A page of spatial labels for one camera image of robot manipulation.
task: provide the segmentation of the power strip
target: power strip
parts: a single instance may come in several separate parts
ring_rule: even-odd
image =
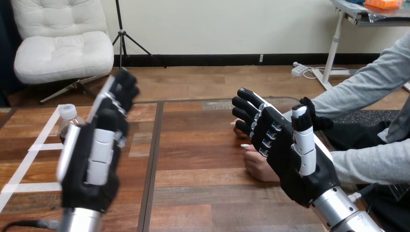
[[[292,69],[291,74],[294,76],[302,76],[308,68],[305,65],[299,64],[296,68]]]

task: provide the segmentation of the black mat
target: black mat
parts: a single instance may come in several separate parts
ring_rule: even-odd
[[[338,123],[361,123],[366,126],[374,126],[381,121],[392,121],[399,110],[359,110],[334,119]]]

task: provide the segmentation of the orange box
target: orange box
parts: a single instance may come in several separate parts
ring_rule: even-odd
[[[366,5],[382,9],[400,8],[403,0],[366,0]]]

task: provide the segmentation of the bottle cap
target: bottle cap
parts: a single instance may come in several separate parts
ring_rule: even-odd
[[[64,120],[70,120],[77,116],[77,110],[73,104],[62,105],[59,108],[60,117]]]

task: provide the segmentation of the gray long-sleeve shirt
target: gray long-sleeve shirt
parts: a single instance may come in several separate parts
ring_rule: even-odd
[[[318,116],[335,118],[377,102],[409,80],[410,32],[385,49],[376,61],[312,102]],[[410,139],[403,140],[409,132],[410,97],[390,127],[379,134],[385,145],[331,152],[340,181],[343,184],[410,182]]]

